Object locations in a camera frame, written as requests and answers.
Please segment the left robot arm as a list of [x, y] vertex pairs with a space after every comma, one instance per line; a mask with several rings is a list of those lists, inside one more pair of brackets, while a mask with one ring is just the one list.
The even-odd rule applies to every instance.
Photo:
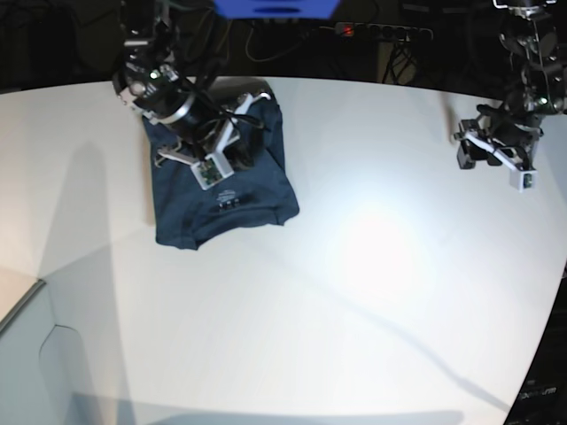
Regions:
[[510, 67], [519, 72], [497, 107], [477, 106], [478, 116], [461, 120], [454, 140], [462, 170], [478, 162], [505, 166], [509, 183], [518, 192], [535, 186], [538, 171], [534, 158], [546, 117], [566, 113], [566, 65], [560, 59], [560, 42], [551, 1], [494, 1], [506, 11], [508, 22], [499, 39], [510, 53]]

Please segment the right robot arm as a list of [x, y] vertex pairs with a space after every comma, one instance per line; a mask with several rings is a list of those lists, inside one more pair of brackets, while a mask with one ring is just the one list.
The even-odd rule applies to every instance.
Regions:
[[157, 149], [155, 166], [167, 161], [185, 165], [200, 188], [208, 190], [252, 168], [255, 149], [241, 127], [264, 129], [264, 122], [249, 111], [271, 95], [245, 92], [226, 104], [213, 97], [210, 89], [226, 60], [211, 40], [195, 58], [190, 56], [190, 41], [198, 31], [182, 31], [179, 21], [192, 12], [216, 15], [211, 4], [122, 2], [123, 62], [113, 76], [113, 88], [133, 112], [175, 136], [174, 143]]

